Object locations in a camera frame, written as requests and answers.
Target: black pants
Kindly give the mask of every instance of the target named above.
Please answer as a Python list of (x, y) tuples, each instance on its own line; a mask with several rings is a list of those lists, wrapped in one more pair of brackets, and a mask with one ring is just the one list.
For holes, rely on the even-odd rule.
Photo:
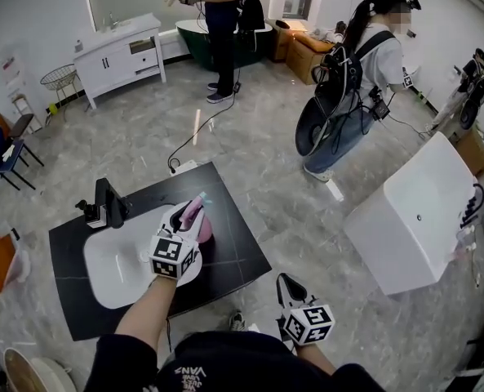
[(211, 52), (218, 79), (218, 94), (230, 96), (234, 86), (234, 31), (231, 29), (209, 28)]

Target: white pedestal sink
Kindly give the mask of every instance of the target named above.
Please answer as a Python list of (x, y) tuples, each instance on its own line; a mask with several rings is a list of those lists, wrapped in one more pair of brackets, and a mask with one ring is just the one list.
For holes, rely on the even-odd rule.
[[(107, 228), (87, 239), (84, 246), (87, 273), (98, 302), (111, 310), (135, 303), (156, 275), (148, 258), (151, 238), (162, 215), (173, 205), (164, 205), (126, 220), (120, 229)], [(178, 286), (193, 281), (202, 268), (202, 255), (179, 280)]]
[(345, 233), (386, 295), (440, 279), (476, 182), (437, 133), (348, 216)]

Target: green bathtub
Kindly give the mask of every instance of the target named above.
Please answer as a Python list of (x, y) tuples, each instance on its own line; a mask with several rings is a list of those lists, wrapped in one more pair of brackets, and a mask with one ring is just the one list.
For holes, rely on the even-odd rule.
[[(181, 20), (176, 22), (178, 32), (187, 43), (189, 52), (193, 58), (205, 69), (215, 71), (209, 43), (209, 33), (205, 20)], [(249, 52), (234, 40), (234, 64), (238, 67), (254, 64), (260, 61), (268, 53), (272, 40), (273, 28), (265, 24), (265, 29), (256, 31), (256, 52)]]

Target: white vanity cabinet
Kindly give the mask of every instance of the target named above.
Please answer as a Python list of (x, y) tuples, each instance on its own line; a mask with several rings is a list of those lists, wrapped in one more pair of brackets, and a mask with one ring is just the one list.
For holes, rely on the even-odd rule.
[(160, 21), (149, 13), (82, 40), (74, 64), (93, 109), (97, 96), (130, 82), (155, 74), (166, 82), (159, 28)]

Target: pink object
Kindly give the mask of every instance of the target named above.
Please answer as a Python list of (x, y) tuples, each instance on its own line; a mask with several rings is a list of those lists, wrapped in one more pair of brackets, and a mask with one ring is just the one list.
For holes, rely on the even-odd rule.
[[(182, 216), (180, 217), (180, 222), (182, 223), (182, 229), (189, 229), (193, 226), (194, 220), (198, 217), (199, 212), (203, 209), (202, 197), (197, 196), (186, 208)], [(198, 243), (203, 244), (212, 236), (212, 225), (207, 216), (205, 216), (205, 211), (203, 212), (203, 221), (198, 233)]]

